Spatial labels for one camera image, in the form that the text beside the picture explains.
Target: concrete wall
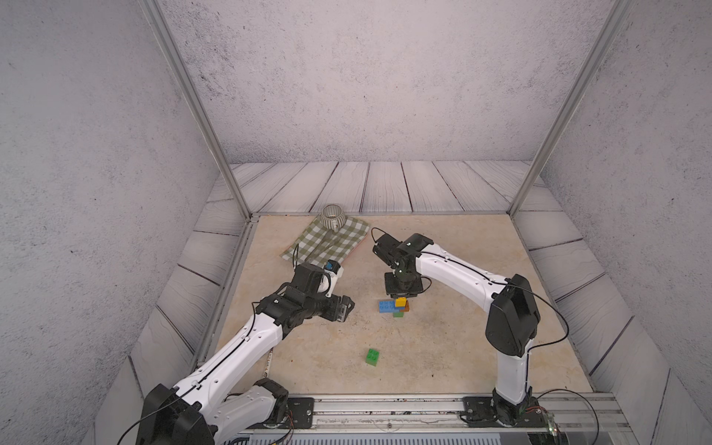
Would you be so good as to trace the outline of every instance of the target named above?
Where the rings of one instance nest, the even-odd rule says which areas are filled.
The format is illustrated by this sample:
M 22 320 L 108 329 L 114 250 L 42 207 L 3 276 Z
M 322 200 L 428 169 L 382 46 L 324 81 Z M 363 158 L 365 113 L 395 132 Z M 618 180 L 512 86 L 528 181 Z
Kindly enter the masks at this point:
M 611 0 L 161 0 L 230 162 L 531 159 Z
M 641 0 L 543 177 L 712 419 L 712 4 Z
M 76 444 L 217 176 L 136 0 L 0 4 L 0 441 Z

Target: lego brick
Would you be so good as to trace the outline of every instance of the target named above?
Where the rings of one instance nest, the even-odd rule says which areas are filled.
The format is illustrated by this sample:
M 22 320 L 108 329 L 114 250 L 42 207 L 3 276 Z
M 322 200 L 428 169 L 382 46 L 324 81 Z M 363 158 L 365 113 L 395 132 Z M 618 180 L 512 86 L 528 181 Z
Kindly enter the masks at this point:
M 400 312 L 400 308 L 396 308 L 396 303 L 393 300 L 383 300 L 378 302 L 378 312 L 381 314 Z
M 375 349 L 369 349 L 368 353 L 366 354 L 366 363 L 368 363 L 371 366 L 376 366 L 378 363 L 378 356 L 380 353 L 376 351 Z

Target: checkered cloth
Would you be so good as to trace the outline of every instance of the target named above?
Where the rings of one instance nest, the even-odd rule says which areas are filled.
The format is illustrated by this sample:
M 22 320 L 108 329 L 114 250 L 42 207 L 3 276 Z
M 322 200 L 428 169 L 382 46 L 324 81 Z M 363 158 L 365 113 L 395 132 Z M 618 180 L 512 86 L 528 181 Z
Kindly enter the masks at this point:
M 368 234 L 368 223 L 360 219 L 346 217 L 344 226 L 338 232 L 327 229 L 319 218 L 309 224 L 304 232 L 294 241 L 290 248 L 282 253 L 282 258 L 292 261 L 292 255 L 297 244 L 297 262 L 312 263 L 314 266 L 324 266 L 328 260 L 339 263 L 358 246 L 358 243 Z

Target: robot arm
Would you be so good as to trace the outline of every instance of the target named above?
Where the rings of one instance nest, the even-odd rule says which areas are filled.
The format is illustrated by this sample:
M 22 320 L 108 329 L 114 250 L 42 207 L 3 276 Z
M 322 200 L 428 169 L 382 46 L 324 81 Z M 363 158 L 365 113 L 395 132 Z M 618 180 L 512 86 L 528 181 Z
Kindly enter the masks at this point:
M 421 277 L 426 276 L 457 290 L 488 314 L 485 335 L 497 349 L 497 417 L 515 424 L 530 404 L 528 351 L 540 320 L 526 278 L 506 278 L 473 266 L 421 234 L 403 242 L 384 234 L 373 251 L 393 269 L 385 274 L 386 293 L 392 298 L 419 295 Z
M 284 418 L 288 392 L 269 379 L 228 399 L 248 370 L 291 330 L 313 316 L 343 322 L 354 308 L 346 295 L 333 295 L 343 269 L 329 260 L 320 269 L 295 267 L 290 283 L 263 298 L 248 322 L 195 372 L 172 389 L 159 384 L 145 398 L 137 444 L 221 444 L 257 423 Z

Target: mounting plate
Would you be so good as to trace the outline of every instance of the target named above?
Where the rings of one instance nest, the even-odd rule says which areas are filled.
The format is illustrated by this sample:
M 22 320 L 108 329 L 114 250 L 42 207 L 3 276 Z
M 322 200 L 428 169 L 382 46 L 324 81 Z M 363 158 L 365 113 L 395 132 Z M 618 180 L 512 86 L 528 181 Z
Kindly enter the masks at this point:
M 312 397 L 289 397 L 287 399 L 287 412 L 292 412 L 294 429 L 309 429 L 314 416 L 314 399 Z M 250 429 L 275 429 L 264 424 L 254 424 Z M 282 423 L 276 429 L 289 429 L 289 424 Z
M 463 397 L 462 402 L 465 405 L 465 412 L 462 416 L 467 420 L 467 426 L 470 428 L 497 428 L 502 425 L 495 420 L 494 407 L 492 406 L 492 397 Z M 532 412 L 524 414 L 513 428 L 545 428 L 548 427 L 546 419 L 541 414 Z

